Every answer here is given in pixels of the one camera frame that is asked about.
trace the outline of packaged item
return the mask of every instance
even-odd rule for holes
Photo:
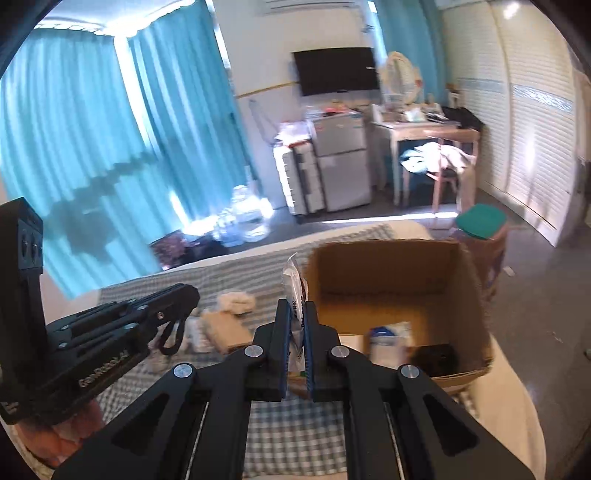
[[[308,298],[308,284],[304,279],[293,254],[287,259],[283,269],[282,281],[285,298],[291,305],[291,338],[288,370],[303,372],[304,360],[304,302]]]
[[[363,352],[363,335],[339,335],[341,345]]]
[[[408,363],[406,338],[398,333],[404,333],[404,331],[401,332],[401,328],[397,325],[371,329],[369,359],[372,363],[388,368],[398,368]]]
[[[229,312],[234,315],[252,312],[256,307],[254,295],[244,291],[229,291],[217,296],[217,308],[220,312]]]
[[[418,347],[408,363],[423,370],[429,377],[457,374],[458,362],[454,348],[448,343]]]
[[[228,312],[204,312],[203,331],[220,353],[229,353],[252,343],[252,333]]]

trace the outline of plastic bag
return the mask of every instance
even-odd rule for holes
[[[288,371],[302,372],[306,369],[304,359],[304,302],[308,298],[308,284],[302,276],[293,254],[283,269],[282,281],[285,298],[291,305],[291,336]]]

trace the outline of cable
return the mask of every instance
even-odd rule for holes
[[[279,132],[279,126],[269,119],[269,117],[261,108],[260,104],[254,98],[251,98],[248,101],[248,108],[251,111],[252,119],[255,121],[256,128],[259,131],[259,135],[261,136],[263,142],[269,145],[270,147],[273,147],[273,145],[275,145],[275,137],[273,137],[273,140],[268,140],[266,138],[265,127],[262,124],[261,117],[264,121],[267,122],[268,125],[271,125],[275,129],[275,132]]]

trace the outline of open cardboard box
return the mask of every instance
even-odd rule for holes
[[[449,343],[459,372],[433,380],[447,391],[490,370],[491,339],[469,252],[456,241],[371,240],[315,249],[305,273],[319,322],[339,334],[408,321],[414,346]]]

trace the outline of white refrigerator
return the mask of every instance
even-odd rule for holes
[[[326,210],[337,212],[371,202],[363,117],[341,113],[309,122]]]

